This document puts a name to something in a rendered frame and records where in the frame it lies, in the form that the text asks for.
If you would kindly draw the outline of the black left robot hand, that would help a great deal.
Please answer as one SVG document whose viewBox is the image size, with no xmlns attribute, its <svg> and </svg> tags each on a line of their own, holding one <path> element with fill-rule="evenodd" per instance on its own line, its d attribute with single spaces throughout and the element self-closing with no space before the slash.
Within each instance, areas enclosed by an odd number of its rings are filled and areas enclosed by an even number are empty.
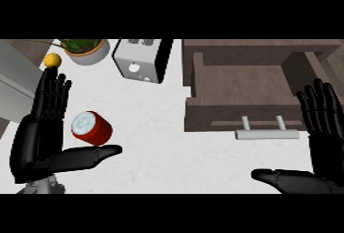
<svg viewBox="0 0 344 233">
<path fill-rule="evenodd" d="M 54 173 L 91 169 L 122 153 L 119 145 L 63 149 L 63 119 L 72 82 L 44 69 L 36 84 L 30 113 L 22 118 L 8 155 L 8 168 L 16 184 L 35 182 Z"/>
</svg>

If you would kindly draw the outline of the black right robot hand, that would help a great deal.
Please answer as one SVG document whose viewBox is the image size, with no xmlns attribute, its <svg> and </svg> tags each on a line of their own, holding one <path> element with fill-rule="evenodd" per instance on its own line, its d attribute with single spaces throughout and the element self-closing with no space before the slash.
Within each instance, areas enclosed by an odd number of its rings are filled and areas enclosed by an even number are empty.
<svg viewBox="0 0 344 233">
<path fill-rule="evenodd" d="M 344 111 L 329 83 L 296 92 L 308 133 L 312 172 L 256 168 L 250 178 L 270 185 L 281 194 L 344 195 Z"/>
</svg>

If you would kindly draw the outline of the red can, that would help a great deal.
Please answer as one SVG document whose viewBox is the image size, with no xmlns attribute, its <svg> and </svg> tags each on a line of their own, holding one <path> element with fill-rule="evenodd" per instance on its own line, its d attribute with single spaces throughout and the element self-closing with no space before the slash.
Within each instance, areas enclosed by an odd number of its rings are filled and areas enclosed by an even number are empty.
<svg viewBox="0 0 344 233">
<path fill-rule="evenodd" d="M 85 111 L 72 120 L 70 133 L 85 143 L 100 146 L 112 137 L 112 125 L 97 112 Z"/>
</svg>

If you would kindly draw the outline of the brown wooden drawer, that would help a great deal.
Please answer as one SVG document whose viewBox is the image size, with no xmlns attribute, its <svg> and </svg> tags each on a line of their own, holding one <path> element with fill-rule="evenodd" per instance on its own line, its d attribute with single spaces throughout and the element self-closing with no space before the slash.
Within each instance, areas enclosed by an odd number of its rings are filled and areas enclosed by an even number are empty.
<svg viewBox="0 0 344 233">
<path fill-rule="evenodd" d="M 344 108 L 344 62 L 321 63 L 311 52 L 293 53 L 275 66 L 210 66 L 203 54 L 191 57 L 190 97 L 185 100 L 187 132 L 234 131 L 247 118 L 253 129 L 305 129 L 295 93 L 314 80 L 327 82 Z"/>
</svg>

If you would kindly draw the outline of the yellow lemon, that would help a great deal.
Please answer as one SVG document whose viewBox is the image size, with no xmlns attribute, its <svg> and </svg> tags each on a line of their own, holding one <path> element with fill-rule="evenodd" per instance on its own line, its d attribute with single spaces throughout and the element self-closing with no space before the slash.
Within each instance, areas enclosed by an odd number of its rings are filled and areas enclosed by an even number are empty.
<svg viewBox="0 0 344 233">
<path fill-rule="evenodd" d="M 58 67 L 61 65 L 61 58 L 55 53 L 48 53 L 44 56 L 42 63 L 45 67 L 51 67 L 51 66 Z"/>
</svg>

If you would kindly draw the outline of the potted green plant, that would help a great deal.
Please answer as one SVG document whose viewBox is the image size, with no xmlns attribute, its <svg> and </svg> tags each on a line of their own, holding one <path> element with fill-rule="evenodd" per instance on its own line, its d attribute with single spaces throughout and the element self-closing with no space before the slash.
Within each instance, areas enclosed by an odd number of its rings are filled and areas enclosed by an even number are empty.
<svg viewBox="0 0 344 233">
<path fill-rule="evenodd" d="M 48 45 L 60 47 L 70 60 L 81 66 L 94 65 L 109 54 L 110 44 L 107 39 L 58 39 Z"/>
</svg>

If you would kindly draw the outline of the brown wooden cabinet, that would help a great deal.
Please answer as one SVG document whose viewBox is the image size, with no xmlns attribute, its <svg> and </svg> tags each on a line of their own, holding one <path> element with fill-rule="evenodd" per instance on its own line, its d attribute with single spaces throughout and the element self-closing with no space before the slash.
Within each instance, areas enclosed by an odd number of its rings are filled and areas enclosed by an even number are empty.
<svg viewBox="0 0 344 233">
<path fill-rule="evenodd" d="M 190 86 L 194 53 L 208 66 L 275 66 L 292 52 L 312 52 L 321 61 L 340 45 L 337 39 L 182 39 L 182 86 Z"/>
</svg>

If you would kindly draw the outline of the white toaster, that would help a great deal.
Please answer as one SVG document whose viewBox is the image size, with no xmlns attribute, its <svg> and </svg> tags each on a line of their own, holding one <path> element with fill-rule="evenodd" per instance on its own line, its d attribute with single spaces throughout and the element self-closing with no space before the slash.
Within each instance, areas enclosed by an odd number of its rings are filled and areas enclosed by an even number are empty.
<svg viewBox="0 0 344 233">
<path fill-rule="evenodd" d="M 122 78 L 160 84 L 171 50 L 171 39 L 119 39 L 112 60 Z"/>
</svg>

